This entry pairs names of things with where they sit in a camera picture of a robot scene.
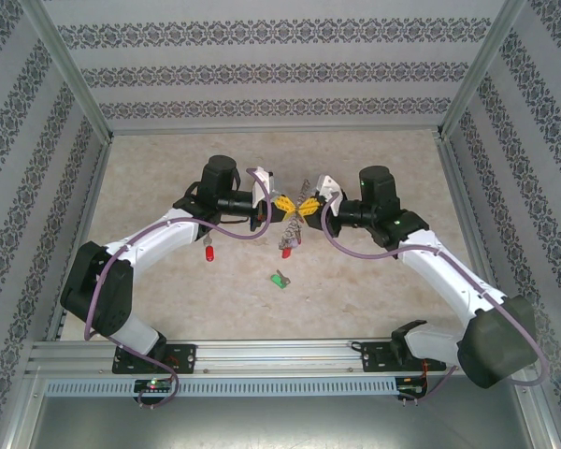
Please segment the metal key organiser with rings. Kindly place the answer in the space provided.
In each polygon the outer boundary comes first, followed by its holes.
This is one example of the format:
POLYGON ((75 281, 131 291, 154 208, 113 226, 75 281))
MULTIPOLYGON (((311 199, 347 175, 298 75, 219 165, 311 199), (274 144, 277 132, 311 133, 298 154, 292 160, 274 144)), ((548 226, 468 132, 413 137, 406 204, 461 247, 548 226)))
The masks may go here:
POLYGON ((301 229, 304 221, 300 214, 300 205, 305 200, 308 199, 309 193, 310 193, 310 182, 308 179, 304 179, 297 200, 295 202, 295 204, 299 207, 298 212, 300 215, 300 221, 298 222, 296 219, 288 221, 288 225, 283 231, 280 238, 280 243, 279 243, 280 250, 287 247, 292 247, 294 249, 301 244, 301 229))

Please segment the grey metal panel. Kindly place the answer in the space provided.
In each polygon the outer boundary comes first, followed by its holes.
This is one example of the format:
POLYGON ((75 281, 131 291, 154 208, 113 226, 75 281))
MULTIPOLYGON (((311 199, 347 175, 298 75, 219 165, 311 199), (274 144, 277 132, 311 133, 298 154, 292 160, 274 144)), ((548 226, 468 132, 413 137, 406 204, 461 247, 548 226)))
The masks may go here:
POLYGON ((561 449, 509 391, 390 397, 45 398, 12 449, 561 449))

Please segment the aluminium frame rail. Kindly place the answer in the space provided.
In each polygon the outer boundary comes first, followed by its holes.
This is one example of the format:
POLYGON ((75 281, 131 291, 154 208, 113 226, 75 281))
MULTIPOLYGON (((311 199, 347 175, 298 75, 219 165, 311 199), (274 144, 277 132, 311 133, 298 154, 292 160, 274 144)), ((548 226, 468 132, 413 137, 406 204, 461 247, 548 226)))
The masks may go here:
POLYGON ((82 204, 83 208, 81 211, 81 215, 77 222, 77 229, 74 234, 72 246, 68 256, 66 257, 65 265, 60 278, 58 279, 57 291, 54 297, 54 304, 52 309, 50 310, 49 320, 47 323, 47 327, 45 328, 45 333, 42 337, 42 341, 54 341, 60 339, 60 335, 62 333, 61 323, 63 316, 65 315, 65 310, 60 304, 60 297, 65 287, 67 277, 74 263, 77 251, 89 235, 94 217, 94 211, 107 169, 108 158, 111 152, 113 139, 114 136, 110 136, 109 140, 102 145, 99 157, 95 161, 92 177, 90 178, 90 183, 88 184, 88 189, 82 204))
POLYGON ((497 281, 490 266, 488 256, 482 242, 481 232, 476 222, 472 205, 468 197, 468 192, 462 178, 459 165, 457 164, 454 156, 451 143, 439 132, 435 132, 433 134, 433 138, 437 146, 439 160, 444 171, 446 182, 453 199, 455 213, 462 230, 463 240, 466 244, 471 269, 485 282, 490 283, 493 286, 497 286, 497 281))
POLYGON ((172 136, 172 135, 213 135, 213 134, 265 134, 265 133, 326 133, 326 132, 413 132, 429 131, 433 136, 440 135, 435 125, 310 125, 310 126, 227 126, 227 127, 189 127, 189 128, 146 128, 122 129, 111 132, 114 137, 172 136))

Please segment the wide aluminium mounting rail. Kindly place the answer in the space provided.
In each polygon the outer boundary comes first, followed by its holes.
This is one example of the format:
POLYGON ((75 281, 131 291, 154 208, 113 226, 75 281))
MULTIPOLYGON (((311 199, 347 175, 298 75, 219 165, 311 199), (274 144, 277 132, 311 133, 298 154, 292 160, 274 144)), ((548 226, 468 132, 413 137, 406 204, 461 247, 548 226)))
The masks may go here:
MULTIPOLYGON (((349 340, 194 340, 194 377, 365 376, 349 340)), ((41 341, 23 374, 41 378, 111 377, 115 345, 107 341, 41 341)))

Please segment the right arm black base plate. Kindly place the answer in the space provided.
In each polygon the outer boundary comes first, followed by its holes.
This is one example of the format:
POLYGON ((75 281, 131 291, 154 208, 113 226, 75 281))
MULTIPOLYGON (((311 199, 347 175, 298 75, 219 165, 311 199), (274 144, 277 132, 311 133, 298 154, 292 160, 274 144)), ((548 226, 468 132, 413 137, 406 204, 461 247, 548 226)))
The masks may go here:
POLYGON ((364 372, 440 372, 447 368, 444 362, 417 358, 392 341, 354 341, 351 349, 360 355, 364 372))

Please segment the aluminium frame post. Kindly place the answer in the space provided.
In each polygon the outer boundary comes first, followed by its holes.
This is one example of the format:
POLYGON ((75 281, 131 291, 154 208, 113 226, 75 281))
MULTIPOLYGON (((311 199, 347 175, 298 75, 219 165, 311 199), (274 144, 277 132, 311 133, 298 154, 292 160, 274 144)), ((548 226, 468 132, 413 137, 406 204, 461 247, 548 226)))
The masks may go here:
POLYGON ((102 143, 110 143, 112 131, 85 78, 67 48, 42 0, 18 0, 38 36, 50 53, 60 74, 68 84, 84 115, 102 143))
POLYGON ((480 46, 463 82, 447 109, 443 121, 434 134, 436 140, 448 138, 458 125, 468 103, 495 59, 505 37, 509 34, 526 0, 504 0, 487 35, 480 46))

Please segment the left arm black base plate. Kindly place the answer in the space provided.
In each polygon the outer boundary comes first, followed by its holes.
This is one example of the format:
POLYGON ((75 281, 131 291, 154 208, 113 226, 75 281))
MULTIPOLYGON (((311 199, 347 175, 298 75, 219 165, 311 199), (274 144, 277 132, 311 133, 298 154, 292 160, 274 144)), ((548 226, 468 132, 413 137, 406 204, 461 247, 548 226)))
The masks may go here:
MULTIPOLYGON (((172 368, 177 374, 193 374, 196 346, 167 343, 149 353, 149 357, 172 368)), ((145 359, 117 348, 112 363, 114 374, 167 374, 167 370, 145 359)))

